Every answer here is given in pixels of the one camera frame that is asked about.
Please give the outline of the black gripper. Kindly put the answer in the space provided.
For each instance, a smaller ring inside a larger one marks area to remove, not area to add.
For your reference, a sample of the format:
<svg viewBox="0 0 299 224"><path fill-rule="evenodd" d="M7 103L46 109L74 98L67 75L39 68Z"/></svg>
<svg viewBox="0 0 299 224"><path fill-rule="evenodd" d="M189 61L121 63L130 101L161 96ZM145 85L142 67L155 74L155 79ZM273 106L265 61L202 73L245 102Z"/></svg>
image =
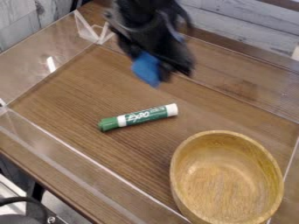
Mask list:
<svg viewBox="0 0 299 224"><path fill-rule="evenodd" d="M193 75L195 58L181 34L181 19L189 34L193 20L178 0L113 0L105 18L130 59L143 51L159 59L161 82L170 82L175 72Z"/></svg>

